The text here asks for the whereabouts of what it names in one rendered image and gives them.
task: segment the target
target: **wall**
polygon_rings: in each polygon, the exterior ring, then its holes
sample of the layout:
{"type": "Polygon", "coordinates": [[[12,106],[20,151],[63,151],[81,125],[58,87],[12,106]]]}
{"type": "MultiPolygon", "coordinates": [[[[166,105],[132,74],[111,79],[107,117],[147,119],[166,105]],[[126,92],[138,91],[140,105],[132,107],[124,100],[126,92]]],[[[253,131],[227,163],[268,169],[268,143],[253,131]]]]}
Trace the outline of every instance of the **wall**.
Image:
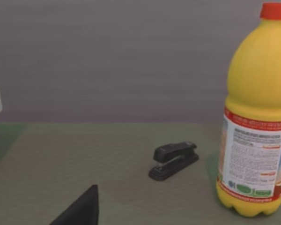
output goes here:
{"type": "Polygon", "coordinates": [[[261,3],[0,0],[0,121],[221,121],[261,3]]]}

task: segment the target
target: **bottle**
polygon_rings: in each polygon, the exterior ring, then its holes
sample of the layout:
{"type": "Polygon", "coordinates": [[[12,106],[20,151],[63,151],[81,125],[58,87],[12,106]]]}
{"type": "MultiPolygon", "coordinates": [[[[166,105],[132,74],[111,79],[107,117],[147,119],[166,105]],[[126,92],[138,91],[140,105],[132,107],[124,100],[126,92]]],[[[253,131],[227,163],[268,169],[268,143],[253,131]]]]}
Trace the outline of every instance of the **bottle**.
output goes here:
{"type": "Polygon", "coordinates": [[[264,3],[228,74],[217,193],[245,217],[281,204],[281,3],[264,3]]]}

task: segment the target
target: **brown table surface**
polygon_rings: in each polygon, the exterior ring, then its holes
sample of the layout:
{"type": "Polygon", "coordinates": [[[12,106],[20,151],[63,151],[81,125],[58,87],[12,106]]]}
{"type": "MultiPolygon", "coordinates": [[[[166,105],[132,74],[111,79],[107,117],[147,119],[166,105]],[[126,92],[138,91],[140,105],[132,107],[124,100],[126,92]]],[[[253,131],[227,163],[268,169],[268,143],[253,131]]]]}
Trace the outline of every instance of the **brown table surface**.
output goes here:
{"type": "Polygon", "coordinates": [[[93,184],[100,225],[281,225],[243,218],[215,194],[215,124],[0,124],[0,225],[46,225],[93,184]],[[200,160],[163,182],[154,149],[193,141],[200,160]]]}

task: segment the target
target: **black object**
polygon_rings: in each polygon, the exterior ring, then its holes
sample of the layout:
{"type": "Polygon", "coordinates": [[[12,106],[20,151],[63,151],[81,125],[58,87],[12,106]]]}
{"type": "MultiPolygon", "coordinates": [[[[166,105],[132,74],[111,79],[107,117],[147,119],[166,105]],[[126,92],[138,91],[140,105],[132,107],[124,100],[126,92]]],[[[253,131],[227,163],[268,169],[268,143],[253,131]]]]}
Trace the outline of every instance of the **black object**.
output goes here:
{"type": "Polygon", "coordinates": [[[153,159],[159,163],[149,172],[149,177],[162,181],[190,164],[199,160],[194,152],[197,146],[192,142],[181,142],[178,144],[167,144],[155,149],[153,159]]]}
{"type": "Polygon", "coordinates": [[[98,186],[91,186],[50,225],[98,225],[98,186]]]}

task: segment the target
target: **red stripe on label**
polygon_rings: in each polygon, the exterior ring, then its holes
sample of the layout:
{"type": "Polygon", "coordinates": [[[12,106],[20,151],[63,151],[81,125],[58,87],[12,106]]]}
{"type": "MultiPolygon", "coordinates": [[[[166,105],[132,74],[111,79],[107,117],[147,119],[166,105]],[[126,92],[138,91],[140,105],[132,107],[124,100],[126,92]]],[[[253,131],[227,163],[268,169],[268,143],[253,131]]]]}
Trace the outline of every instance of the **red stripe on label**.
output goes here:
{"type": "Polygon", "coordinates": [[[251,120],[236,115],[227,108],[225,108],[225,116],[233,123],[236,123],[245,128],[264,130],[264,131],[281,131],[281,121],[269,122],[269,121],[261,121],[261,120],[251,120]]]}
{"type": "Polygon", "coordinates": [[[226,188],[225,185],[223,185],[219,180],[217,181],[219,186],[221,187],[221,189],[226,192],[227,194],[229,194],[232,197],[235,197],[239,200],[245,201],[245,202],[250,202],[250,203],[270,203],[272,201],[277,200],[280,195],[276,195],[270,198],[252,198],[252,197],[247,197],[245,195],[240,195],[238,193],[235,193],[234,191],[229,190],[228,188],[226,188]]]}

